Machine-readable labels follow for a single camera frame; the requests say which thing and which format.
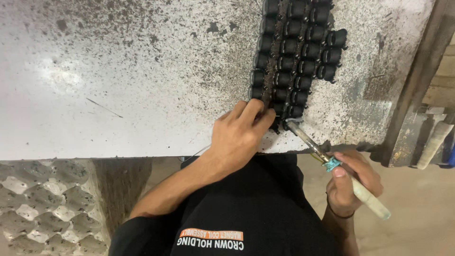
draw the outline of left hand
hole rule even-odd
[[[213,125],[212,145],[201,157],[216,163],[218,179],[240,170],[258,152],[276,116],[273,109],[268,109],[257,118],[263,109],[264,102],[258,99],[239,101]]]
[[[327,195],[333,212],[346,217],[362,205],[354,195],[352,180],[346,172],[359,180],[375,197],[379,197],[384,188],[379,174],[358,151],[335,152],[334,155],[343,164],[332,170],[333,177],[327,184]]]

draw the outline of finger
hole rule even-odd
[[[340,204],[349,204],[354,195],[351,178],[342,167],[335,167],[332,176],[336,187],[334,199]]]
[[[368,164],[359,158],[352,157],[340,152],[335,152],[335,157],[347,164],[358,175],[360,182],[375,196],[382,193],[382,185],[379,174]]]
[[[350,175],[352,175],[352,176],[354,176],[356,179],[360,180],[359,174],[356,173],[354,170],[352,170],[352,168],[349,167],[347,164],[341,163],[341,167],[343,167]]]
[[[231,111],[231,114],[226,117],[226,119],[234,120],[239,118],[246,106],[246,101],[239,101],[237,104],[235,104],[234,109]]]
[[[275,110],[268,109],[267,112],[257,121],[257,123],[254,125],[254,129],[264,135],[265,132],[270,128],[272,125],[273,121],[275,120],[275,117],[277,114],[275,113]]]
[[[227,113],[225,113],[224,115],[220,116],[220,118],[217,119],[217,121],[222,121],[224,119],[226,119],[230,114],[231,114],[232,111],[229,111]]]
[[[367,177],[374,175],[373,168],[368,163],[365,163],[364,161],[356,157],[352,157],[348,154],[340,152],[335,152],[334,155],[336,159],[347,164],[350,168],[352,168],[352,170],[354,170],[359,175],[365,175]]]
[[[335,186],[335,181],[333,178],[330,179],[329,183],[327,183],[327,186],[325,186],[325,191],[329,193]]]
[[[357,159],[361,160],[362,162],[368,164],[367,159],[365,159],[365,157],[359,151],[357,151],[355,149],[348,149],[346,151],[343,151],[343,154],[351,156],[353,158],[357,158]]]
[[[238,118],[242,123],[246,125],[252,125],[256,115],[264,109],[264,102],[258,99],[252,99],[248,102],[248,105],[243,110],[242,114]]]

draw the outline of blue tape on soldering iron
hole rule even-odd
[[[341,161],[336,159],[334,156],[328,162],[326,162],[325,164],[322,164],[322,166],[325,166],[325,168],[327,168],[327,172],[330,172],[331,170],[333,170],[335,167],[337,167],[339,165],[341,165]]]

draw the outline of yellow wire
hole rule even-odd
[[[310,154],[314,159],[318,160],[319,162],[321,162],[322,164],[324,163],[321,159],[315,157],[313,154]]]

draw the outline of forearm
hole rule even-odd
[[[322,218],[324,226],[335,235],[336,240],[342,247],[343,255],[358,256],[359,248],[354,233],[354,217],[341,219],[335,216],[327,207]]]
[[[169,214],[194,191],[221,180],[219,160],[204,153],[186,168],[151,189],[133,208],[130,218]]]

